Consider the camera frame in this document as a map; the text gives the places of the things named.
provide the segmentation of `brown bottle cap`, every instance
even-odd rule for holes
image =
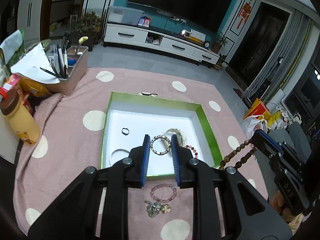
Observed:
[[[3,115],[10,114],[19,103],[19,94],[16,89],[7,92],[8,99],[4,98],[0,102],[0,109]]]

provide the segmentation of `yellow bottle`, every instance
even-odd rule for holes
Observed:
[[[2,114],[8,120],[14,132],[27,146],[37,143],[40,137],[40,127],[19,101],[17,90],[7,92],[6,98],[0,102]]]

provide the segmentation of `paper roll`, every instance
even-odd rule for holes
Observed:
[[[272,112],[284,97],[285,93],[281,89],[279,89],[274,97],[267,103],[267,108],[269,109],[269,111]]]

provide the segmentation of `tv stand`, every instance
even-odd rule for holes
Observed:
[[[159,44],[151,44],[146,41],[148,36],[154,36],[159,40]],[[153,26],[140,27],[125,24],[107,23],[107,30],[104,39],[104,47],[108,43],[118,43],[123,45],[137,46],[152,49],[154,51],[165,52],[168,56],[178,55],[196,61],[216,64],[219,56],[196,44],[179,34],[156,28]]]

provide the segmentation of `white plastic bag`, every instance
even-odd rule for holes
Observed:
[[[247,139],[250,139],[256,130],[263,130],[264,132],[268,131],[268,122],[263,119],[263,115],[250,115],[242,123],[242,130],[245,133]]]

